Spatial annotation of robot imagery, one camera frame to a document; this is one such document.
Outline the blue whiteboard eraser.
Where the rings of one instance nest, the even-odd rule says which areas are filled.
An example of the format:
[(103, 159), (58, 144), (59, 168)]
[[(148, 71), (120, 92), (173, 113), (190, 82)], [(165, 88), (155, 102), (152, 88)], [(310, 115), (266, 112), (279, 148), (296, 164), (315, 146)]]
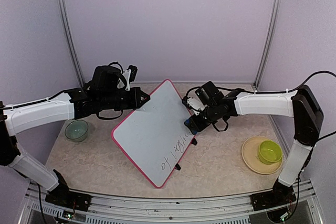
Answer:
[(190, 120), (184, 121), (184, 125), (189, 129), (189, 131), (193, 134), (196, 135), (197, 131), (193, 128), (192, 122)]

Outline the pink framed whiteboard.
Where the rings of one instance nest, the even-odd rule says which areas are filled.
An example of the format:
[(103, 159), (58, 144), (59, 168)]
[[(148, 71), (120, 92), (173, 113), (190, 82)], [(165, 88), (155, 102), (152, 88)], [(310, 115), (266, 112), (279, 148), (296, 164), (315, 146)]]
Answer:
[(195, 139), (184, 125), (190, 116), (173, 82), (166, 79), (145, 105), (112, 130), (111, 137), (141, 174), (162, 188)]

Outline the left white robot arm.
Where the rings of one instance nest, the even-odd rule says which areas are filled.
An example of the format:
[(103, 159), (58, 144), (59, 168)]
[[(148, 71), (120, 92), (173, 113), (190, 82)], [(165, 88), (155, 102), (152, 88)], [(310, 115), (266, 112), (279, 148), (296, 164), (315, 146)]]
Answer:
[(1, 166), (8, 166), (45, 188), (60, 204), (73, 201), (73, 193), (60, 172), (49, 170), (18, 143), (16, 135), (49, 123), (78, 120), (100, 112), (139, 109), (150, 100), (140, 87), (132, 87), (137, 67), (124, 70), (118, 62), (98, 66), (82, 88), (68, 89), (27, 103), (1, 105)]

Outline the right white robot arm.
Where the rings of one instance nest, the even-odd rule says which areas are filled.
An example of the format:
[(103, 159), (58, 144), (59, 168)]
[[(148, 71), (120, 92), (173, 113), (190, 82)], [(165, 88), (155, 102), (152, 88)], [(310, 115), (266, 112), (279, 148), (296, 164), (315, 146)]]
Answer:
[(250, 92), (244, 89), (222, 93), (211, 81), (193, 88), (197, 98), (183, 97), (182, 103), (194, 114), (184, 124), (197, 134), (218, 120), (227, 122), (231, 117), (250, 114), (278, 115), (294, 119), (295, 133), (286, 164), (276, 183), (269, 192), (273, 205), (281, 204), (289, 196), (288, 187), (299, 177), (301, 170), (309, 162), (316, 143), (320, 140), (323, 112), (307, 85), (294, 91)]

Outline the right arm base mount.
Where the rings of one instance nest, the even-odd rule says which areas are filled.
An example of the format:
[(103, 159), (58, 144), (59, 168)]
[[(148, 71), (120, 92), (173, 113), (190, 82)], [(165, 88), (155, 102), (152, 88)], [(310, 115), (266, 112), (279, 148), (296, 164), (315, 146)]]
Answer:
[(278, 207), (297, 200), (293, 186), (285, 186), (276, 181), (271, 190), (250, 196), (254, 211)]

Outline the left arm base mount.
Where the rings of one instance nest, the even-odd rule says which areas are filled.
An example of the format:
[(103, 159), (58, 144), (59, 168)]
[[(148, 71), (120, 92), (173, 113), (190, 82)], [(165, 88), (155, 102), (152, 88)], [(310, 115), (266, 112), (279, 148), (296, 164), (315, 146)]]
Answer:
[(71, 191), (61, 173), (55, 169), (53, 172), (56, 174), (59, 184), (52, 191), (48, 191), (45, 201), (57, 206), (87, 212), (91, 203), (91, 196)]

